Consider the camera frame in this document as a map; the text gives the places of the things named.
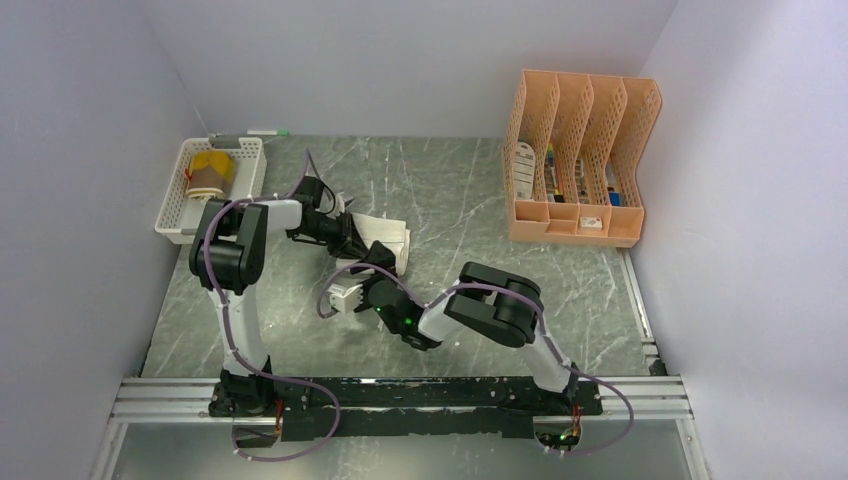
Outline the cream white towel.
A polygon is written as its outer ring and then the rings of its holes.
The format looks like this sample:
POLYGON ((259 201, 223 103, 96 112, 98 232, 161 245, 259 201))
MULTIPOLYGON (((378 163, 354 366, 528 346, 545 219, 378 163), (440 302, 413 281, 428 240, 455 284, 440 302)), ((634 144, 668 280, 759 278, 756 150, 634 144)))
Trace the cream white towel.
POLYGON ((406 273, 411 251, 411 230, 405 221, 353 213, 354 225, 367 247, 379 241, 395 255, 395 269, 406 273))

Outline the yellow brown bear towel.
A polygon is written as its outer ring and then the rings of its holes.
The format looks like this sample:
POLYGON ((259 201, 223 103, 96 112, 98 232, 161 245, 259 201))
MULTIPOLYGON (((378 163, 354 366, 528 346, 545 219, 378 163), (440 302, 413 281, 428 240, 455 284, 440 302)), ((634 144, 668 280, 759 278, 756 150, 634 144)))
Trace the yellow brown bear towel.
POLYGON ((232 190, 237 163, 223 150, 195 154, 185 170, 186 196, 191 200, 225 199, 232 190))

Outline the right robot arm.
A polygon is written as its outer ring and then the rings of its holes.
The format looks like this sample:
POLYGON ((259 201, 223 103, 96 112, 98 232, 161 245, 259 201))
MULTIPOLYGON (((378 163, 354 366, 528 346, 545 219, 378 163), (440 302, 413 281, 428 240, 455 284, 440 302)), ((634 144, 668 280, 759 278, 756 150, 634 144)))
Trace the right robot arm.
POLYGON ((416 350, 440 346, 459 327, 514 350, 550 413, 565 413, 578 399, 577 366, 547 329, 539 285, 524 276, 468 262, 447 290, 423 304, 402 282, 380 272, 365 282, 364 304, 416 350))

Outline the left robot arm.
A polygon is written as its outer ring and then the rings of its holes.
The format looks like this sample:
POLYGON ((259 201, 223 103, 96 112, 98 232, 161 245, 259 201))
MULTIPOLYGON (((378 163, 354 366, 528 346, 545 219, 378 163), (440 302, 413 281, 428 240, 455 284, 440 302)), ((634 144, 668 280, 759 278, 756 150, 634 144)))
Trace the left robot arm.
POLYGON ((274 231, 295 242, 322 246, 336 259, 359 260, 368 252, 352 215, 341 211, 331 189, 314 176, 302 178, 288 196, 206 203, 189 269, 214 302, 225 348, 209 405, 212 417, 261 416, 280 404, 256 301, 267 237, 274 231))

